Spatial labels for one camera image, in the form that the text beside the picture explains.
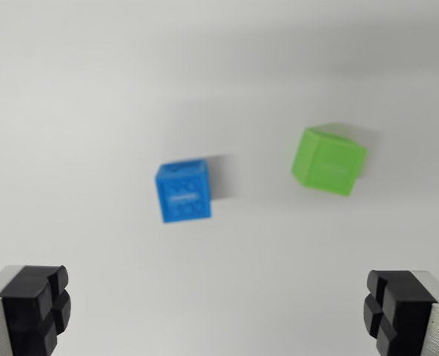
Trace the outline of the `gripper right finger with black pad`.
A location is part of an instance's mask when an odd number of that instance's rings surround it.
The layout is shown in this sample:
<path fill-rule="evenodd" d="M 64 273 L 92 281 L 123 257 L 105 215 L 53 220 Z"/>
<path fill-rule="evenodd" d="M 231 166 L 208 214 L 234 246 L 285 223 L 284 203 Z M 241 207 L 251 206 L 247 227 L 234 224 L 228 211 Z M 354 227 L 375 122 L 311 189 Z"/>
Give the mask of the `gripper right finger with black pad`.
<path fill-rule="evenodd" d="M 367 332 L 383 356 L 439 356 L 439 281 L 428 271 L 377 271 L 367 277 Z"/>

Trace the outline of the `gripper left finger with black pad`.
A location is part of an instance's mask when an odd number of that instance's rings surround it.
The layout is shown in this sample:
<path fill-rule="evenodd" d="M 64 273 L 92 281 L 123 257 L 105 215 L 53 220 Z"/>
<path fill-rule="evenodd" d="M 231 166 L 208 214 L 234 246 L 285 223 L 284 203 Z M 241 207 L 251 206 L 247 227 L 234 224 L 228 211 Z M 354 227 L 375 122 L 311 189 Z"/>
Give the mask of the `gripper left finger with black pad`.
<path fill-rule="evenodd" d="M 0 271 L 0 355 L 48 356 L 70 319 L 64 266 L 5 266 Z"/>

